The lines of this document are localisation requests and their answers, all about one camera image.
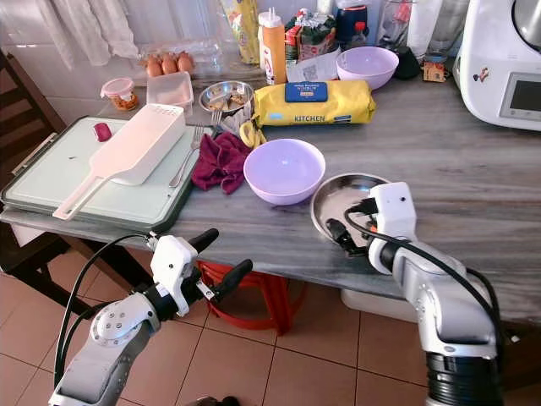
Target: clear plastic box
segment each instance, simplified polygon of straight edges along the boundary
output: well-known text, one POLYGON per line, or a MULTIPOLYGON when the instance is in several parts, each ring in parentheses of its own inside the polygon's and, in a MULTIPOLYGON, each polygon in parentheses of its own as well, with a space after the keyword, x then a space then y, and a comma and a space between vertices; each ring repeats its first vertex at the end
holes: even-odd
POLYGON ((176 72, 148 78, 146 102, 180 106, 184 109, 184 116, 191 116, 194 90, 189 73, 176 72))

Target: egg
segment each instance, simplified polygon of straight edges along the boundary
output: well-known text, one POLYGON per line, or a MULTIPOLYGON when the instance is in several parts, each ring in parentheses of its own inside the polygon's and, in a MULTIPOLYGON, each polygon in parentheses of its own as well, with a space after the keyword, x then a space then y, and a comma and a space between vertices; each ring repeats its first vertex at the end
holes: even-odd
POLYGON ((151 78, 154 78, 155 76, 160 76, 163 74, 161 71, 160 63, 154 55, 149 55, 146 61, 146 73, 151 78))
POLYGON ((161 69, 164 74, 174 74, 177 72, 177 64, 170 53, 164 53, 161 59, 161 69))
POLYGON ((178 55, 178 71, 179 72, 188 72, 192 74, 194 72, 194 59, 187 52, 180 52, 178 55))

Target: maroon towel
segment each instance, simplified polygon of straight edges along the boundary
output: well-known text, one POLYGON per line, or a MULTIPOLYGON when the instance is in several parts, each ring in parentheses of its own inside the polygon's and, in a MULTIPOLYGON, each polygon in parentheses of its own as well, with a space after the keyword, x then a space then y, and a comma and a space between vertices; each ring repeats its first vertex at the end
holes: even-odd
POLYGON ((230 195, 244 181, 244 161, 250 152, 231 133, 222 133, 215 140, 205 134, 199 147, 199 160, 192 174, 194 184, 202 190, 220 184, 226 195, 230 195))

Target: yellow package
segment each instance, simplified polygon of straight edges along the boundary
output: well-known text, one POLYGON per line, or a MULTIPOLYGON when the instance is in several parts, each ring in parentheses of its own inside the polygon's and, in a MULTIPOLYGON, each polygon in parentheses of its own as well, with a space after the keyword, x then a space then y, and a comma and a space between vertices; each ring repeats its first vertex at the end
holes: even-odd
POLYGON ((227 21, 238 43, 240 58, 245 63, 260 63, 257 39, 257 3, 255 0, 221 0, 227 21))
POLYGON ((264 125, 369 123, 376 104, 364 80, 328 80, 327 101, 287 103, 285 85, 254 93, 254 116, 264 125))

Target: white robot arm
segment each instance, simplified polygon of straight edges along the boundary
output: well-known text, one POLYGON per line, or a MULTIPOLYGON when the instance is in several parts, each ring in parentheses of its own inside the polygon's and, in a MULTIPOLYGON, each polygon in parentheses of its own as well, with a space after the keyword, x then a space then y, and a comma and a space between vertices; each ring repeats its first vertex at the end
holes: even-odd
POLYGON ((101 309, 85 345, 56 385, 50 406, 117 404, 135 357, 162 321, 175 313, 186 315, 198 299, 220 300, 237 287, 252 270, 252 261, 241 262, 215 287, 205 286, 194 268, 198 251, 217 236, 213 228, 189 242, 170 235, 150 240, 155 251, 150 263, 155 284, 101 309))
POLYGON ((344 225, 331 219, 327 227, 334 240, 350 254, 367 254, 378 272, 392 275, 417 311, 429 368, 427 406, 503 405, 497 304, 490 305, 482 287, 467 280, 460 261, 418 241, 407 184, 374 186, 368 199, 344 215, 368 240, 368 252, 353 246, 344 225), (355 213, 372 216, 377 233, 356 223, 355 213))

